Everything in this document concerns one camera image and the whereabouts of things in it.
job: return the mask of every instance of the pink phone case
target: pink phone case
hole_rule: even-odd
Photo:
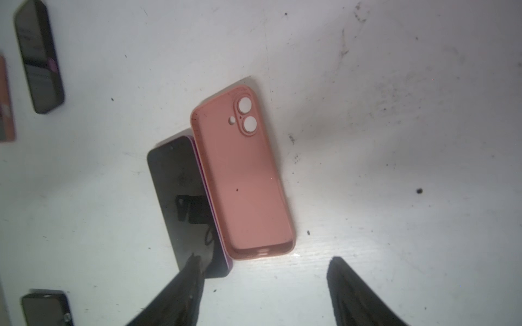
[[[0,56],[0,142],[13,141],[15,138],[15,123],[9,100],[5,60]]]
[[[239,111],[247,97],[251,110]],[[254,117],[257,128],[244,129]],[[257,96],[238,86],[194,109],[191,125],[223,246],[234,259],[290,252],[295,233]]]

